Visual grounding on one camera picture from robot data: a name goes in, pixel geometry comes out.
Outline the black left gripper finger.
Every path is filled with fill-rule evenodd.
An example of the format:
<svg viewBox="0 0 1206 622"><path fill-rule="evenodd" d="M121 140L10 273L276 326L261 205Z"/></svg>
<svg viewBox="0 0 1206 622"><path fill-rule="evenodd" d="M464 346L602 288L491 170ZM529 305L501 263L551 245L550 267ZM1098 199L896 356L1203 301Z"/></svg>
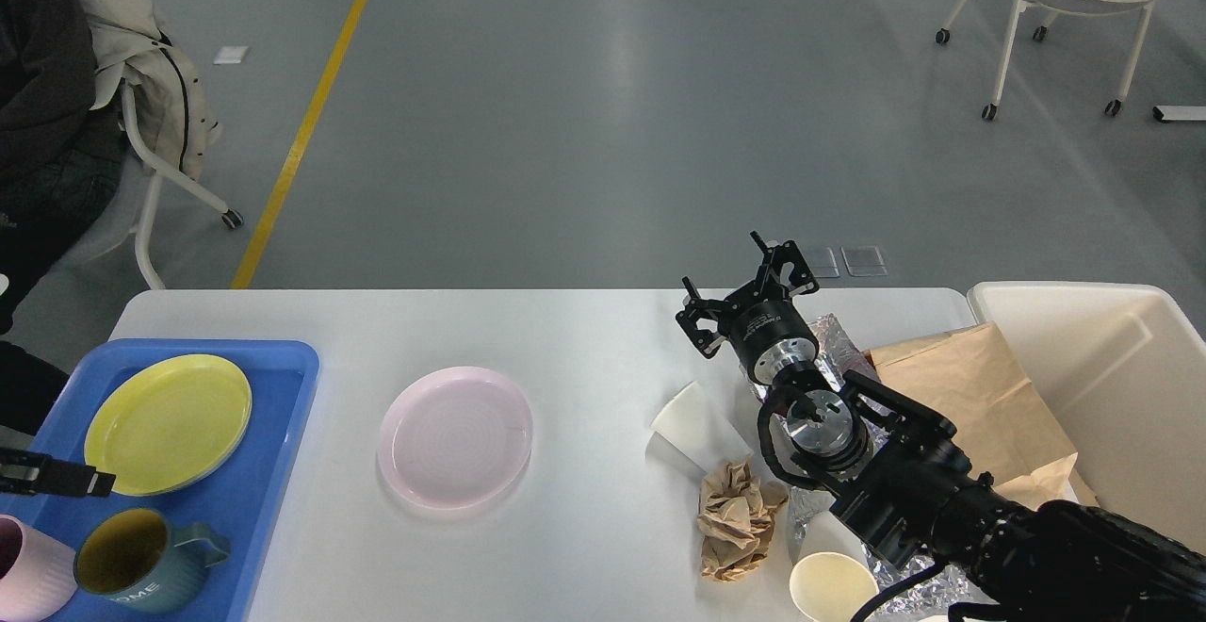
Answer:
<svg viewBox="0 0 1206 622"><path fill-rule="evenodd" d="M64 462L39 451L1 448L1 493L106 498L116 483L113 473Z"/></svg>

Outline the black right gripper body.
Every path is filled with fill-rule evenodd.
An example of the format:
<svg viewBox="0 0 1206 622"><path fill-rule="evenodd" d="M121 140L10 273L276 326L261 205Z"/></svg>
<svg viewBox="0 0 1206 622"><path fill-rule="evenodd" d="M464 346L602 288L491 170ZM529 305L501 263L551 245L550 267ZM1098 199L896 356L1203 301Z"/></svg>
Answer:
<svg viewBox="0 0 1206 622"><path fill-rule="evenodd" d="M771 386L780 372L814 371L819 340L791 301L753 303L724 322L742 371L754 383Z"/></svg>

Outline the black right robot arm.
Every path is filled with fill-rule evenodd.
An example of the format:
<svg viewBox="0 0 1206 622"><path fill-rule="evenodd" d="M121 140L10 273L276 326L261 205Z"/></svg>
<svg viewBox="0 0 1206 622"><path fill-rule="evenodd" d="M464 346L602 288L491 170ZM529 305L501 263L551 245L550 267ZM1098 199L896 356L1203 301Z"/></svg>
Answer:
<svg viewBox="0 0 1206 622"><path fill-rule="evenodd" d="M970 476L952 421L856 371L835 389L816 368L820 344L794 303L819 284L792 240L754 236L757 274L721 299L690 278L677 312L701 356L731 344L765 387L759 454L781 482L827 489L836 518L892 567L932 564L870 597L853 620L959 567L989 603L949 605L952 621L1201 621L1204 557L1149 527L1075 501L1036 509Z"/></svg>

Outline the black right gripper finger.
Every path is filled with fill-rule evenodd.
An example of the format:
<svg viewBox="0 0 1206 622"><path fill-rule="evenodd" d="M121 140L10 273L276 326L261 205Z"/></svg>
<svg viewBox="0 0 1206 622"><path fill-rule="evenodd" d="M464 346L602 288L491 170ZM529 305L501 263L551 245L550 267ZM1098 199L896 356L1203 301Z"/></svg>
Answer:
<svg viewBox="0 0 1206 622"><path fill-rule="evenodd" d="M683 309L677 312L677 325L693 344L699 356L710 360L728 341L731 303L725 299L706 299L691 278L681 278L686 297Z"/></svg>
<svg viewBox="0 0 1206 622"><path fill-rule="evenodd" d="M792 303L796 297L819 291L819 282L795 240L771 243L759 231L750 231L750 237L762 253L751 280L751 303Z"/></svg>

